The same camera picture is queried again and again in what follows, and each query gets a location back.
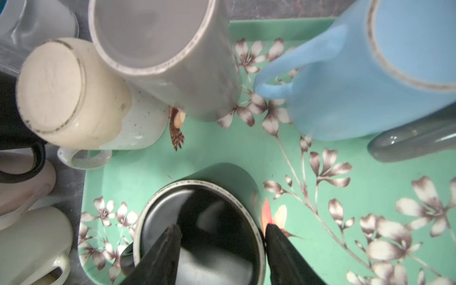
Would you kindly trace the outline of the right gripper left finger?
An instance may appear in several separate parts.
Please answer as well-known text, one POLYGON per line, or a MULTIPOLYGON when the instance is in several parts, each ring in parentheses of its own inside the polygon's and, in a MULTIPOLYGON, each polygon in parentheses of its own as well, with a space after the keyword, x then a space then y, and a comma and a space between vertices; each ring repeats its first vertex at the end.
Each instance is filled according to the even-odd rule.
POLYGON ((166 228, 140 262, 134 264, 133 245, 120 255, 121 271, 126 278, 123 285, 175 285, 178 271, 182 234, 173 224, 166 228))

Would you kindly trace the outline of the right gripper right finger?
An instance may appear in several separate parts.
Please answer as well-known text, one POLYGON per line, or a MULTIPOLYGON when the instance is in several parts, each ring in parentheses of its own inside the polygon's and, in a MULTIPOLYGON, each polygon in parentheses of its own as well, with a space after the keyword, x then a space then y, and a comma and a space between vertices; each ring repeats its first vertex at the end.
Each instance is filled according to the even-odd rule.
POLYGON ((266 253, 273 285, 325 285, 275 224, 266 227, 266 253))

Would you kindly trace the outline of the green floral tray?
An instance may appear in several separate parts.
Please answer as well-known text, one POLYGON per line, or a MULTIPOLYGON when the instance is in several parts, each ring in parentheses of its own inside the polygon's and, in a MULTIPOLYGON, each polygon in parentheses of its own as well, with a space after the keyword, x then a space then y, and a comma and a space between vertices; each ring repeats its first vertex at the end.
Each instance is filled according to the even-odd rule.
POLYGON ((456 282, 456 152, 376 161, 369 137, 311 140, 286 123, 281 100, 253 91, 271 60, 322 33, 332 19, 233 21, 243 81, 237 107, 219 123, 188 118, 185 144, 164 134, 151 147, 117 151, 85 175, 78 254, 98 285, 124 276, 119 256, 160 188, 216 163, 255 180, 261 224, 275 222, 329 285, 453 285, 456 282))

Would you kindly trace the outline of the black mug white interior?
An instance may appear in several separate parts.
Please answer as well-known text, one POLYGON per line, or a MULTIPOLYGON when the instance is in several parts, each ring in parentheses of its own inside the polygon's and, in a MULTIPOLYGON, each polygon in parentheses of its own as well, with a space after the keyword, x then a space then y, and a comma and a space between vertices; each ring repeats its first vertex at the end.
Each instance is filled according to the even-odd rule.
POLYGON ((158 190, 137 222, 135 265, 173 224, 182 234, 176 285, 264 283, 260 194, 241 167, 219 163, 158 190))

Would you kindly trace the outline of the cream white mug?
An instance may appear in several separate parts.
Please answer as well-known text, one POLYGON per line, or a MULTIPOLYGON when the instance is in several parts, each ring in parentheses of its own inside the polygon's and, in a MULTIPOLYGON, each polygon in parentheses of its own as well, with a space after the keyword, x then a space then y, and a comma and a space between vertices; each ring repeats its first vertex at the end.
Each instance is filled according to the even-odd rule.
POLYGON ((1 284, 32 285, 55 269, 61 273, 52 283, 64 284, 71 271, 72 241, 71 223, 59 209, 26 212, 1 230, 1 284))

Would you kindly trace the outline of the pink mug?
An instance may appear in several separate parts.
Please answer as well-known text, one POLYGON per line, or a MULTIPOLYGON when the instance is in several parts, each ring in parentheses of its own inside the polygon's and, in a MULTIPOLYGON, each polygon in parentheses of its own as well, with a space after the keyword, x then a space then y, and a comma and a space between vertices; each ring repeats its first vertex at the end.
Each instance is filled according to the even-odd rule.
MULTIPOLYGON (((1 170, 13 174, 27 172, 33 165, 31 155, 1 152, 1 170)), ((55 187, 57 175, 49 160, 32 179, 15 184, 1 184, 1 229, 15 222, 39 199, 46 197, 55 187)))

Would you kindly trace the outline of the black and white mug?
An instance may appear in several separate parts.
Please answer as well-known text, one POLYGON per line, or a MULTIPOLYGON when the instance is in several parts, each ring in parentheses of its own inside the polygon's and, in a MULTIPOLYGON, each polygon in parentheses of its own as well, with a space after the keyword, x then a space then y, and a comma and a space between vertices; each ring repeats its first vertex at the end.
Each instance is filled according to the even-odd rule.
POLYGON ((1 72, 1 150, 29 148, 33 153, 32 168, 25 173, 1 171, 1 182, 15 184, 35 177, 46 163, 46 141, 29 130, 19 114, 15 92, 17 79, 1 72))

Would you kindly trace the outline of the beige mug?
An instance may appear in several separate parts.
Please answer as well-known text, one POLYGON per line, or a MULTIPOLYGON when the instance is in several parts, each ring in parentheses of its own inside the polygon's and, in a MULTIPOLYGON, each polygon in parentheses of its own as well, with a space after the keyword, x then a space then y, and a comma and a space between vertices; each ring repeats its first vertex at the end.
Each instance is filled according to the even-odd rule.
POLYGON ((50 39, 26 58, 15 94, 25 125, 58 147, 68 167, 103 167, 115 150, 150 147, 164 133, 169 107, 117 75, 94 45, 50 39))

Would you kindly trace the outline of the silver grey mug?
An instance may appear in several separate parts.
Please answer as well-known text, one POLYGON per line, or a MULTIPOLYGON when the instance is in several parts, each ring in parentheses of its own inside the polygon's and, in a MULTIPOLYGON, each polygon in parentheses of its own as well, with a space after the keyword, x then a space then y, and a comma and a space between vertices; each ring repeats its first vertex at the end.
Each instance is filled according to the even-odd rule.
POLYGON ((456 105, 386 131, 368 144, 379 162, 394 163, 456 148, 456 105))

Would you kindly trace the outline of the light blue mug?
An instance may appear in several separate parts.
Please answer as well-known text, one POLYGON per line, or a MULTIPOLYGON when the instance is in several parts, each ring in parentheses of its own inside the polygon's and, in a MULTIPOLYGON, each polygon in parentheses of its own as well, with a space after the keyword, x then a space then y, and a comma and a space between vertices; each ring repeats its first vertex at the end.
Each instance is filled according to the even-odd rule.
POLYGON ((255 92, 284 99, 316 140, 381 133, 456 100, 454 1, 356 1, 324 33, 264 67, 255 92))

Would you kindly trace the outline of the teal and white mug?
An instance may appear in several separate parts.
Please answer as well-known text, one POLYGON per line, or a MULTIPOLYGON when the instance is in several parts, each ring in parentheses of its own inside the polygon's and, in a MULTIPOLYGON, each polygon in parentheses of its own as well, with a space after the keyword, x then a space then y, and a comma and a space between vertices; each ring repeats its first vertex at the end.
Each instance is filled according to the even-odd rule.
POLYGON ((1 1, 1 71, 17 76, 35 47, 78 34, 76 15, 61 1, 1 1))

